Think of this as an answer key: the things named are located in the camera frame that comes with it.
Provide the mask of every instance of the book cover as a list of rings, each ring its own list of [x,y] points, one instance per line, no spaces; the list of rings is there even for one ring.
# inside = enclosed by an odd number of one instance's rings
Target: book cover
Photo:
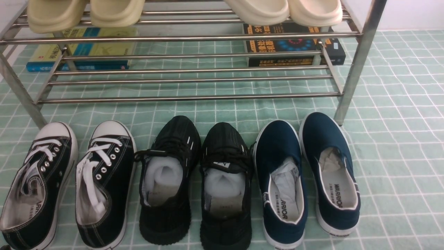
[[[106,37],[137,36],[137,28],[73,28],[63,32],[64,37]],[[118,43],[86,43],[69,44],[70,50],[75,56],[126,56],[132,55],[135,49],[134,42]],[[30,72],[50,71],[56,58],[60,54],[60,49],[56,44],[41,44],[26,64],[26,69]],[[129,60],[80,60],[74,62],[78,70],[115,70],[128,69],[131,62]],[[62,66],[63,71],[68,70],[68,66]]]
[[[280,34],[280,33],[307,33],[319,32],[318,27],[305,27],[296,23],[281,23],[270,26],[243,25],[245,34]],[[245,42],[247,53],[288,52],[315,50],[317,39],[291,39],[291,40],[250,40]],[[338,39],[326,39],[325,48],[333,65],[343,65],[345,52]],[[311,65],[314,56],[268,56],[248,57],[248,67],[296,66]]]

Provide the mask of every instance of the floor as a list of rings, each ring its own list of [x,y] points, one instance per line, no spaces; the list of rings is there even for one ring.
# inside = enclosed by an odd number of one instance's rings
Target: floor
[[[345,66],[338,67],[341,79],[347,76],[356,42],[341,41],[347,53]],[[45,73],[24,69],[35,46],[28,46],[17,58],[14,69],[33,95],[45,80]],[[137,53],[243,52],[242,42],[141,43]],[[164,60],[140,61],[142,68],[242,67],[245,60]],[[151,75],[162,78],[244,77],[275,73],[200,73]],[[287,72],[287,75],[301,72]],[[248,94],[321,92],[332,90],[321,81],[203,83],[169,85],[126,85],[54,88],[50,97],[169,96],[195,94]],[[312,111],[332,116],[334,98],[248,101],[189,101],[137,104],[47,105],[42,112],[48,121],[64,121],[77,135],[80,154],[102,121],[115,119],[132,132],[138,149],[146,149],[174,115],[186,115],[195,122],[202,137],[215,122],[231,123],[247,144],[272,119],[289,121],[296,130]],[[318,225],[314,211],[314,184],[308,186],[309,219],[304,250],[442,250],[444,249],[444,31],[378,32],[369,59],[356,89],[343,130],[350,142],[355,178],[361,191],[361,221],[347,238],[333,238]],[[16,97],[0,84],[0,203],[25,158],[38,129]],[[305,173],[309,173],[304,163]],[[140,235],[138,180],[131,193],[129,221],[119,249],[201,249],[199,242],[200,177],[195,171],[191,185],[192,224],[188,235],[172,246],[148,244]],[[74,212],[74,179],[63,193],[59,227],[51,249],[84,249],[77,233]],[[258,191],[252,197],[253,239],[250,249],[272,249],[262,233],[262,203]]]

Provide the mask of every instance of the sneaker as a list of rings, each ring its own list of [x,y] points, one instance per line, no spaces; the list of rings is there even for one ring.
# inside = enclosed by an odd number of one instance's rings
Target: sneaker
[[[40,250],[51,244],[61,189],[77,155],[77,140],[68,125],[53,122],[38,132],[12,182],[0,217],[0,230],[13,249]]]
[[[317,221],[333,236],[348,236],[358,224],[361,200],[347,140],[337,123],[319,112],[303,120],[299,138],[316,182]]]
[[[286,121],[272,121],[259,133],[253,161],[264,202],[263,229],[268,243],[294,249],[302,243],[307,196],[297,133]]]
[[[157,245],[181,240],[191,223],[188,184],[197,165],[200,136],[185,116],[171,119],[151,149],[137,153],[142,161],[139,227],[143,238]]]
[[[251,241],[253,164],[241,135],[221,122],[202,146],[202,222],[205,250],[245,250]]]
[[[134,138],[123,124],[105,121],[94,130],[77,165],[75,219],[89,249],[114,249],[123,239],[135,150]]]

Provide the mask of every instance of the shoe rack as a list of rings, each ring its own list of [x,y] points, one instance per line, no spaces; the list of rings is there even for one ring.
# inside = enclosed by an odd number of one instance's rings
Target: shoe rack
[[[169,2],[183,2],[180,0],[164,0]],[[23,107],[29,113],[35,124],[42,128],[47,124],[45,118],[40,112],[42,105],[47,104],[73,104],[73,103],[98,103],[98,102],[142,102],[142,101],[198,101],[198,100],[220,100],[220,99],[265,99],[265,98],[307,98],[307,97],[338,97],[339,104],[336,109],[334,120],[342,125],[345,115],[350,106],[353,93],[360,78],[364,63],[367,59],[373,38],[376,33],[379,21],[382,16],[387,0],[372,0],[366,22],[359,30],[355,25],[355,18],[343,8],[343,21],[347,22],[350,32],[328,32],[328,27],[321,29],[320,33],[285,33],[285,34],[239,34],[239,35],[205,35],[205,36],[139,36],[139,37],[92,37],[92,38],[64,38],[61,32],[55,33],[55,38],[15,38],[21,28],[29,27],[27,22],[26,6],[20,10],[9,25],[0,32],[0,73],[5,78],[12,91],[20,100]],[[242,23],[237,18],[218,18],[221,15],[234,14],[230,9],[221,10],[175,10],[175,11],[143,11],[142,18],[135,25],[165,24],[165,25],[183,25],[183,24],[227,24]],[[163,20],[146,20],[146,17],[156,16],[174,16],[175,18]],[[79,26],[91,26],[89,20],[90,13],[84,12],[84,18]],[[358,41],[356,53],[348,73],[345,83],[339,81],[339,77],[332,66],[327,55],[323,39],[327,38],[345,38],[355,37]],[[222,54],[177,54],[177,55],[133,55],[133,56],[72,56],[65,46],[71,43],[99,43],[99,42],[168,42],[168,41],[227,41],[227,40],[277,40],[277,39],[318,39],[318,46],[313,51],[303,52],[280,52],[280,53],[222,53]],[[63,53],[57,58],[48,79],[42,84],[41,90],[33,99],[20,78],[8,63],[8,57],[12,51],[20,44],[58,44],[64,48]],[[4,55],[6,47],[12,46],[7,55]],[[225,68],[225,69],[143,69],[143,70],[101,70],[101,71],[77,71],[74,65],[75,60],[162,60],[162,59],[183,59],[183,58],[230,58],[230,57],[263,57],[264,55],[314,55],[313,65],[304,66],[280,66],[280,67],[260,67],[260,68]],[[327,65],[320,65],[321,55],[326,58]],[[66,62],[69,71],[59,71],[59,66]],[[310,70],[322,69],[326,74],[304,75],[304,76],[285,76],[281,77],[236,77],[236,78],[199,78],[199,79],[131,79],[135,74],[153,74],[153,73],[215,73],[215,72],[253,72],[253,71],[276,71],[276,70]],[[119,75],[126,74],[125,79],[118,80],[87,80],[87,81],[58,81],[59,76],[80,76],[80,75]],[[53,86],[67,85],[124,85],[124,84],[168,84],[179,82],[246,82],[246,81],[297,81],[297,80],[315,80],[330,79],[334,91],[318,93],[282,93],[282,94],[248,94],[248,95],[216,95],[216,96],[170,96],[170,97],[101,97],[101,98],[48,98]]]

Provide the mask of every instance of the slide sandal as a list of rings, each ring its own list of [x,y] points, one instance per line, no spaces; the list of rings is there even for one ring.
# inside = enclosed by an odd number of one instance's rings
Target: slide sandal
[[[82,19],[87,0],[29,0],[29,28],[35,33],[63,31]]]
[[[91,23],[101,28],[131,26],[140,19],[145,0],[91,0]]]
[[[273,25],[285,21],[289,15],[287,0],[224,0],[225,3],[250,25]]]
[[[333,26],[342,22],[340,0],[288,0],[290,16],[302,26]]]

